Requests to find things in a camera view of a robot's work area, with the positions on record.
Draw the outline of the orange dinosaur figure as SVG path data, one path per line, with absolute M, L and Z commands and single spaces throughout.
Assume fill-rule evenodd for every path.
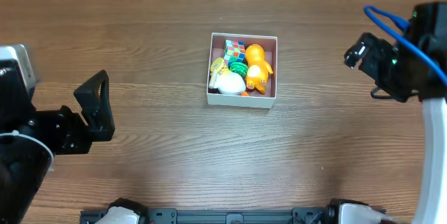
M 261 94 L 266 93 L 269 76 L 274 73 L 271 65 L 265 60 L 265 50 L 259 44 L 250 45 L 246 49 L 245 60 L 248 70 L 245 77 L 248 89 L 257 89 Z

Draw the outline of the yellow wooden rattle drum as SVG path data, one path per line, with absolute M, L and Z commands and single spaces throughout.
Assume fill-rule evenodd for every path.
M 221 79 L 228 74 L 230 74 L 230 69 L 225 60 L 221 57 L 217 58 L 210 66 L 210 81 L 208 87 L 210 89 L 217 89 Z

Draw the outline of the white duck plush toy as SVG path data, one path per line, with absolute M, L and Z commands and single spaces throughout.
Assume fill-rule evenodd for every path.
M 212 87 L 223 95 L 239 96 L 246 91 L 243 78 L 232 71 L 218 74 Z

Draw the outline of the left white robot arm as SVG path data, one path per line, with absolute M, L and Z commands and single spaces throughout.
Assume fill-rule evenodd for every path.
M 86 154 L 115 131 L 105 70 L 73 95 L 82 111 L 65 105 L 38 111 L 20 74 L 1 71 L 1 222 L 20 223 L 57 155 Z

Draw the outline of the multicoloured puzzle cube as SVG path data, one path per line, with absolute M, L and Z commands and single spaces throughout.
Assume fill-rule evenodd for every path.
M 245 46 L 242 41 L 226 40 L 223 59 L 228 67 L 231 64 L 242 63 L 245 59 Z

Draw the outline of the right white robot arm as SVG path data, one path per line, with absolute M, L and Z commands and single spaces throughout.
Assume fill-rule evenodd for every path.
M 409 20 L 365 6 L 364 13 L 395 39 L 362 34 L 344 55 L 349 68 L 372 78 L 372 98 L 405 103 L 417 97 L 425 123 L 425 160 L 413 223 L 446 222 L 446 3 L 418 4 Z

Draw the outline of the green plastic spinning top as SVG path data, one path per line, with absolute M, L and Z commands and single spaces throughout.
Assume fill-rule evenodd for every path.
M 248 66 L 242 62 L 233 62 L 230 65 L 230 71 L 237 73 L 238 75 L 240 75 L 242 78 L 245 78 L 247 75 L 247 71 L 248 71 Z

